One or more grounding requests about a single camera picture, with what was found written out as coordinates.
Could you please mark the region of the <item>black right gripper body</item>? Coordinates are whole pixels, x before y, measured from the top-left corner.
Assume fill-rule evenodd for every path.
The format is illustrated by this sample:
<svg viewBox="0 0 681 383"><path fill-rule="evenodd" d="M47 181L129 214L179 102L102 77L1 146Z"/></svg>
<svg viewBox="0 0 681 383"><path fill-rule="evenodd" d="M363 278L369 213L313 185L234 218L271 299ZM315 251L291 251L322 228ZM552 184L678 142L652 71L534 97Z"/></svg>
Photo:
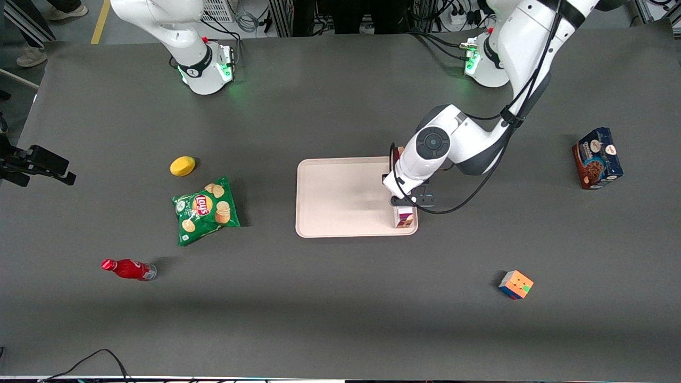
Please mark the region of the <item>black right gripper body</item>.
<svg viewBox="0 0 681 383"><path fill-rule="evenodd" d="M10 176L12 173L22 175L34 174L32 172L31 156L34 146L29 149L21 149L12 146L7 136L1 136L1 173L2 176Z"/></svg>

